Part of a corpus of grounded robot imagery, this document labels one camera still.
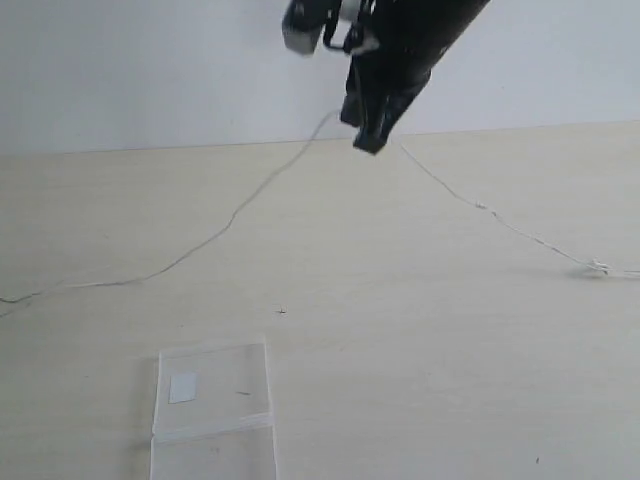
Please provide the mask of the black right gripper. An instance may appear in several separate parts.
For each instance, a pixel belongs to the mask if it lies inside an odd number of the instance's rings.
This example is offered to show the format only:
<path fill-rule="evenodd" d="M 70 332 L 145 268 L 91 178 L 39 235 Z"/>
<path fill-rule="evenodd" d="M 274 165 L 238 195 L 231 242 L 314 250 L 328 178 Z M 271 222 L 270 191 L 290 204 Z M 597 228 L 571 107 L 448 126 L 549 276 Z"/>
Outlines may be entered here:
<path fill-rule="evenodd" d="M 344 47 L 351 60 L 339 118 L 358 127 L 355 149 L 377 155 L 430 79 L 432 31 L 401 29 L 377 36 L 351 29 Z"/>

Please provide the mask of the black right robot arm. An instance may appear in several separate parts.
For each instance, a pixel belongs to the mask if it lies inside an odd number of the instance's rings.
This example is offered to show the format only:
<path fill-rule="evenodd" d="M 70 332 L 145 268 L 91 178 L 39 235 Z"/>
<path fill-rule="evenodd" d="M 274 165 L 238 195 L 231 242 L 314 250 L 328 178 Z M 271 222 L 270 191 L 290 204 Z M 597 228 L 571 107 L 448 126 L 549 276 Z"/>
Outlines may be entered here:
<path fill-rule="evenodd" d="M 353 147 L 379 153 L 435 65 L 486 7 L 485 1 L 377 1 L 348 37 L 340 121 L 357 129 Z"/>

